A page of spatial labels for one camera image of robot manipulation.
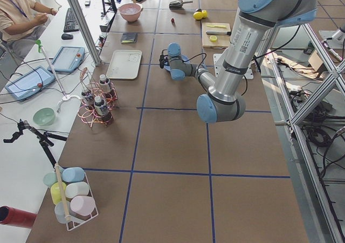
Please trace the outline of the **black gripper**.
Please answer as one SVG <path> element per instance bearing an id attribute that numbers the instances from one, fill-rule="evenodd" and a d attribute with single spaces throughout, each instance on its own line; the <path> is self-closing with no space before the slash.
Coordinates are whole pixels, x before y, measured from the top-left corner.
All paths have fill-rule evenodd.
<path id="1" fill-rule="evenodd" d="M 169 67 L 169 58 L 168 55 L 161 54 L 159 58 L 159 66 L 161 69 Z"/>

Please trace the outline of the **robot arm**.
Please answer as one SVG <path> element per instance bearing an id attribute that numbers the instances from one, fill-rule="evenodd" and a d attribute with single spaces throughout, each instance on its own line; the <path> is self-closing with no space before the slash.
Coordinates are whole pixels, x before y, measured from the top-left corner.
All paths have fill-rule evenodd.
<path id="1" fill-rule="evenodd" d="M 201 65 L 182 60 L 181 47 L 169 44 L 167 56 L 160 56 L 160 68 L 167 63 L 173 80 L 196 78 L 205 93 L 197 99 L 197 112 L 204 122 L 232 121 L 245 112 L 245 101 L 237 87 L 253 60 L 265 32 L 278 26 L 296 26 L 311 22 L 317 12 L 317 0 L 238 0 L 230 44 L 223 53 L 217 77 Z"/>

